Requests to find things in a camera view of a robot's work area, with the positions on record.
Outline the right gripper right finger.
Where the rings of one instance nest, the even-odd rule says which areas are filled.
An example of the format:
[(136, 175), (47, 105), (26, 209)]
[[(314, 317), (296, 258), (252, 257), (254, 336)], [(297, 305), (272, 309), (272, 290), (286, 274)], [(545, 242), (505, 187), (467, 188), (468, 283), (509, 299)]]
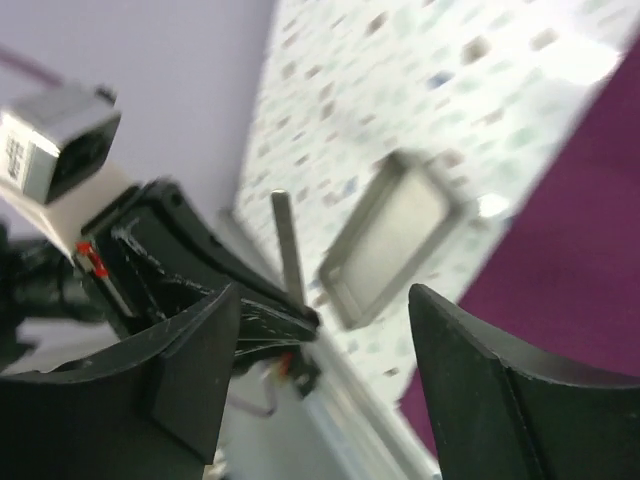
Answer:
[(425, 285), (408, 299), (443, 478), (638, 478), (638, 378), (546, 352)]

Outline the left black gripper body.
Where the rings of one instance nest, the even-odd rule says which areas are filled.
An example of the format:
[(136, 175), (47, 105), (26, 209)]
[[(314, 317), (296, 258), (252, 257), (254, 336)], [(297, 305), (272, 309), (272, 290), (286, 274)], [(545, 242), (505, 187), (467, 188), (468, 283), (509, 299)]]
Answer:
[[(10, 365), (34, 349), (17, 330), (27, 318), (72, 319), (109, 324), (126, 338), (197, 303), (204, 293), (176, 281), (144, 248), (144, 188), (128, 188), (104, 213), (86, 224), (74, 258), (43, 236), (1, 239), (1, 362)], [(320, 371), (302, 351), (304, 343), (276, 359), (280, 372), (301, 394), (311, 392)], [(263, 360), (236, 360), (245, 374)]]

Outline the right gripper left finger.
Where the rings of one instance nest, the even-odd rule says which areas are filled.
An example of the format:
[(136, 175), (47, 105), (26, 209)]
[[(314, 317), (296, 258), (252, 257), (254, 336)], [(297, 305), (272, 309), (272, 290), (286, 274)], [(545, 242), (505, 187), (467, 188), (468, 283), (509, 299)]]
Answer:
[(234, 286), (84, 358), (1, 380), (5, 479), (199, 479), (239, 333)]

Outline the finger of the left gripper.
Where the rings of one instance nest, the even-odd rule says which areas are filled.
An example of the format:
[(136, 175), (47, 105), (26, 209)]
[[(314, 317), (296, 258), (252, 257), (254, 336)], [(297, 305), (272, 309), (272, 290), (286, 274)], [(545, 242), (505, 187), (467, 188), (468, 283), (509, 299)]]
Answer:
[(317, 338), (318, 322), (286, 308), (241, 299), (236, 360), (267, 360), (289, 353)]
[(177, 282), (202, 293), (234, 282), (241, 299), (286, 308), (320, 326), (312, 308), (294, 303), (282, 289), (227, 249), (191, 207), (177, 183), (157, 180), (145, 186), (144, 206), (144, 248)]

